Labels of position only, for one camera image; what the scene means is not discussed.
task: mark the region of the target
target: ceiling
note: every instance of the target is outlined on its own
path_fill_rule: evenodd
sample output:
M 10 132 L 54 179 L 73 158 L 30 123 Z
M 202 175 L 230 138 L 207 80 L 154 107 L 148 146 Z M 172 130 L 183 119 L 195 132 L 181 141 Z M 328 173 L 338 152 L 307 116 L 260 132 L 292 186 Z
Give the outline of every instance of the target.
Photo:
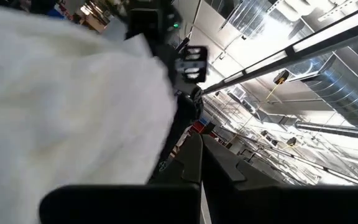
M 358 1 L 354 2 L 357 3 L 348 4 L 345 1 L 336 1 L 337 8 L 344 4 L 348 6 L 340 8 L 339 12 L 322 21 L 319 21 L 319 18 L 329 14 L 330 10 L 324 12 L 322 9 L 315 8 L 308 15 L 300 17 L 299 21 L 305 24 L 304 29 L 308 30 L 306 33 L 316 32 L 358 10 Z M 242 38 L 244 34 L 230 22 L 223 26 L 225 19 L 207 2 L 201 1 L 198 13 L 196 12 L 199 0 L 175 0 L 173 4 L 184 19 L 178 38 L 185 38 L 193 27 L 190 44 L 207 45 L 209 48 L 209 75 L 207 81 L 200 85 L 202 88 L 207 88 L 301 39 L 301 37 L 295 36 L 286 40 L 281 33 L 291 30 L 287 30 L 286 26 L 277 21 L 267 19 L 262 34 L 252 34 L 245 37 L 244 40 Z M 358 55 L 351 48 L 346 47 L 337 50 L 334 56 L 358 77 Z M 353 126 L 301 81 L 284 83 L 275 89 L 276 84 L 274 84 L 273 79 L 279 72 L 281 71 L 241 83 L 241 88 L 246 92 L 248 100 L 256 105 L 257 109 L 267 114 L 284 115 L 299 121 Z M 205 97 L 204 100 L 208 102 L 206 103 L 207 115 L 205 116 L 212 122 L 220 123 L 222 127 L 238 133 L 231 140 L 235 143 L 234 145 L 238 146 L 237 151 L 245 148 L 245 144 L 248 147 L 255 147 L 255 149 L 258 147 L 258 144 L 241 136 L 251 138 L 254 141 L 257 139 L 260 144 L 271 145 L 271 142 L 265 136 L 260 135 L 262 131 L 267 130 L 270 138 L 278 140 L 278 144 L 274 148 L 292 153 L 307 161 L 328 167 L 358 180 L 357 138 L 299 130 L 293 126 L 276 123 L 261 123 L 242 105 L 226 95 L 226 92 L 230 89 L 232 88 L 221 91 L 222 94 L 219 94 L 219 96 L 212 93 Z M 292 137 L 296 137 L 298 143 L 294 147 L 288 147 L 285 143 Z M 255 161 L 253 166 L 276 179 L 285 179 L 286 182 L 291 184 L 355 184 L 355 182 L 340 178 L 340 175 L 323 172 L 309 164 L 269 150 L 259 152 L 253 161 Z M 271 170 L 266 164 L 273 164 L 277 170 Z

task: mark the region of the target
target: white cloth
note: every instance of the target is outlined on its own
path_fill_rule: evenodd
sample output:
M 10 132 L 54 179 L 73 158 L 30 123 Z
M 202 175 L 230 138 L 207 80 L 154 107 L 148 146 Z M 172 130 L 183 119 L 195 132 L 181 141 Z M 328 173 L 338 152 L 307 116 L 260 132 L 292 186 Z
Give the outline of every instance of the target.
M 143 184 L 175 112 L 143 41 L 0 10 L 0 223 L 65 184 Z

